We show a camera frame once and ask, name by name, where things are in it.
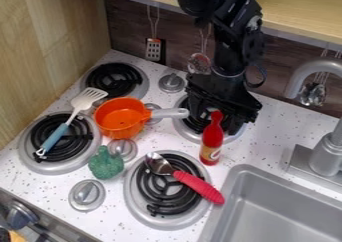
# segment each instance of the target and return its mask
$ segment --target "wall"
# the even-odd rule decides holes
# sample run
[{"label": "wall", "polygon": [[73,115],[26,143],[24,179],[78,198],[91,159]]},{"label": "wall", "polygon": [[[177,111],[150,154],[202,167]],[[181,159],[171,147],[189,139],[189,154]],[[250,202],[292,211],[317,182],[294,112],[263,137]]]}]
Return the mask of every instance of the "wall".
[{"label": "wall", "polygon": [[[112,46],[120,51],[144,57],[145,38],[151,36],[146,6],[128,0],[105,0]],[[160,10],[158,37],[167,40],[166,64],[186,70],[188,57],[200,51],[200,34],[187,15]],[[254,90],[257,93],[298,104],[282,97],[282,92],[301,63],[319,57],[322,48],[273,36],[266,36],[266,53],[262,60],[268,70],[266,83]],[[208,55],[212,56],[214,38],[210,37]],[[316,111],[342,116],[341,79],[330,75],[327,81],[328,96],[323,107],[310,107]]]},{"label": "wall", "polygon": [[103,0],[0,0],[0,148],[108,51]]}]

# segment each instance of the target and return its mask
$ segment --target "orange pot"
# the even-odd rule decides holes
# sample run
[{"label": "orange pot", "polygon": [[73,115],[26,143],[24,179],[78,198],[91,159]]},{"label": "orange pot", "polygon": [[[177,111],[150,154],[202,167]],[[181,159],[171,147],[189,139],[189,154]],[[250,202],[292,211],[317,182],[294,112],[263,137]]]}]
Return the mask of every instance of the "orange pot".
[{"label": "orange pot", "polygon": [[136,98],[121,97],[103,103],[95,111],[94,119],[103,135],[113,139],[129,139],[137,135],[146,121],[153,118],[187,118],[187,109],[150,111]]}]

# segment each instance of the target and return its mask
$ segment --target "shelf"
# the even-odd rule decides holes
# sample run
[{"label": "shelf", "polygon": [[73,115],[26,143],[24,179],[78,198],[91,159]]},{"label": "shelf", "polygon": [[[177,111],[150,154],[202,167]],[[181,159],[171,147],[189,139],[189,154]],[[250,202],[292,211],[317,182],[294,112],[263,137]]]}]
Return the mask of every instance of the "shelf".
[{"label": "shelf", "polygon": [[[150,0],[177,7],[176,0]],[[342,44],[341,0],[257,0],[264,26]]]}]

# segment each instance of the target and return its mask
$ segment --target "red bottle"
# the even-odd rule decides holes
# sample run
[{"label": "red bottle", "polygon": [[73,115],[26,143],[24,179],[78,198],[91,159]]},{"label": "red bottle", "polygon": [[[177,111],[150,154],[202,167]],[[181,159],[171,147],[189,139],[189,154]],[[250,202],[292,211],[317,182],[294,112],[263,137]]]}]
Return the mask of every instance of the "red bottle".
[{"label": "red bottle", "polygon": [[205,165],[213,166],[219,161],[224,137],[221,127],[222,119],[223,114],[221,111],[212,112],[211,124],[203,131],[200,159]]}]

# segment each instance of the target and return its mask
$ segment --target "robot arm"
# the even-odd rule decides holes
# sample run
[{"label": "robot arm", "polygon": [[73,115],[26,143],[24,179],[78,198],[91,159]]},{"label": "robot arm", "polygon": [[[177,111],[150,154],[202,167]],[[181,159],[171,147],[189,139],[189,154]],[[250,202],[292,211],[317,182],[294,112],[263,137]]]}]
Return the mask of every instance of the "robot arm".
[{"label": "robot arm", "polygon": [[255,0],[178,0],[182,10],[196,17],[196,26],[213,23],[214,68],[237,75],[263,55],[261,7]]},{"label": "robot arm", "polygon": [[246,67],[255,64],[264,49],[261,7],[255,0],[178,0],[182,10],[195,17],[195,25],[214,26],[215,55],[210,77],[188,74],[191,118],[201,119],[208,109],[225,114],[221,123],[235,135],[243,123],[255,122],[262,105],[245,88]]}]

